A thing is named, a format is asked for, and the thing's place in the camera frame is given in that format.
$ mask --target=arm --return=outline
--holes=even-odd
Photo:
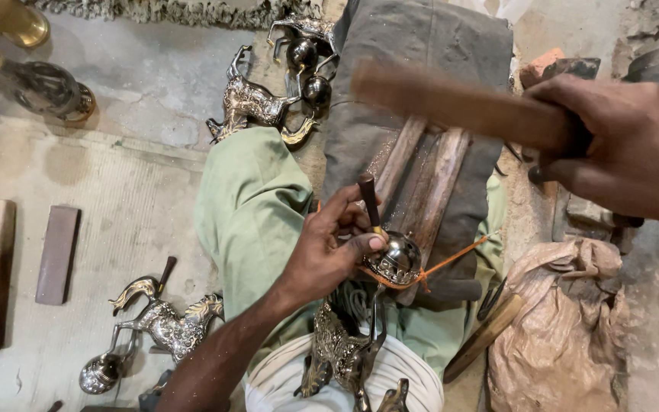
[[[546,180],[617,213],[659,220],[659,85],[561,75],[526,95],[571,110],[591,133],[582,158],[541,153]]]
[[[368,233],[370,219],[354,204],[358,200],[360,188],[348,186],[336,192],[321,212],[307,216],[281,275],[256,303],[180,362],[157,411],[227,410],[228,397],[276,325],[332,292],[365,254],[386,247],[386,234]],[[339,235],[353,237],[342,243]]]

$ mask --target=green trousers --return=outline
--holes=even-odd
[[[487,183],[489,214],[477,237],[494,233],[505,220],[505,190]],[[203,247],[223,284],[225,318],[240,314],[266,293],[281,274],[302,230],[312,199],[307,177],[270,127],[241,130],[210,151],[195,207]],[[482,291],[502,280],[499,235],[474,249],[475,277]],[[311,332],[317,302],[280,323],[251,361],[248,372],[282,344]],[[439,376],[469,337],[480,302],[460,302],[441,312],[385,305],[388,334],[424,359]]]

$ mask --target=hand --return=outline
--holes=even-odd
[[[294,252],[272,286],[288,312],[329,295],[365,255],[387,248],[388,234],[371,232],[368,214],[355,204],[359,200],[360,187],[346,186],[304,220]],[[344,235],[352,237],[338,239]]]
[[[546,179],[617,213],[659,220],[657,84],[561,75],[532,87],[526,96],[568,108],[593,135],[585,158],[547,159],[542,154]]]

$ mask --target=white cloth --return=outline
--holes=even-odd
[[[367,329],[362,329],[363,333],[368,333]],[[313,397],[294,397],[294,391],[302,384],[304,358],[311,349],[312,336],[309,334],[288,342],[256,366],[245,384],[245,407],[248,412],[352,410],[352,394],[334,379]],[[373,373],[365,381],[365,391],[373,410],[380,406],[388,389],[398,386],[400,378],[408,378],[408,410],[436,412],[442,409],[444,391],[438,375],[405,344],[388,336],[378,352]]]

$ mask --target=brass horse figurine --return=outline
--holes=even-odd
[[[154,343],[172,354],[175,364],[183,360],[188,353],[207,336],[210,321],[215,317],[225,320],[223,316],[223,298],[217,294],[205,295],[196,304],[190,305],[184,317],[177,316],[172,305],[156,297],[159,282],[151,276],[143,276],[131,282],[114,301],[114,316],[138,295],[146,295],[149,304],[134,320],[116,323],[111,338],[111,349],[116,349],[116,341],[122,329],[134,329],[147,332]]]
[[[282,124],[286,116],[286,109],[292,104],[302,99],[302,85],[299,77],[302,70],[297,74],[297,86],[299,89],[298,96],[288,96],[277,98],[265,87],[253,83],[243,77],[238,70],[238,61],[243,58],[243,53],[250,51],[252,46],[241,46],[238,53],[233,58],[233,62],[228,68],[228,84],[225,86],[223,95],[223,112],[225,120],[218,123],[215,119],[207,119],[206,124],[210,129],[214,142],[220,142],[238,130],[245,129],[248,126],[248,117],[257,119],[259,122],[269,126],[279,127],[281,138],[289,146],[298,145],[304,141],[317,122],[312,117],[306,117],[304,122],[296,132],[292,132]]]
[[[334,46],[334,23],[332,21],[318,20],[316,18],[299,16],[296,13],[289,13],[289,15],[283,20],[277,20],[271,23],[269,35],[266,37],[266,42],[274,48],[274,60],[276,61],[279,61],[278,54],[281,45],[285,42],[291,41],[288,37],[281,37],[276,40],[276,43],[274,43],[273,40],[271,40],[271,33],[276,26],[288,26],[294,30],[297,37],[306,37],[310,40],[320,40],[329,45],[329,48],[332,50],[332,55],[317,64],[317,67],[314,69],[315,74],[322,66],[329,63],[330,60],[340,56],[337,52],[337,48]]]

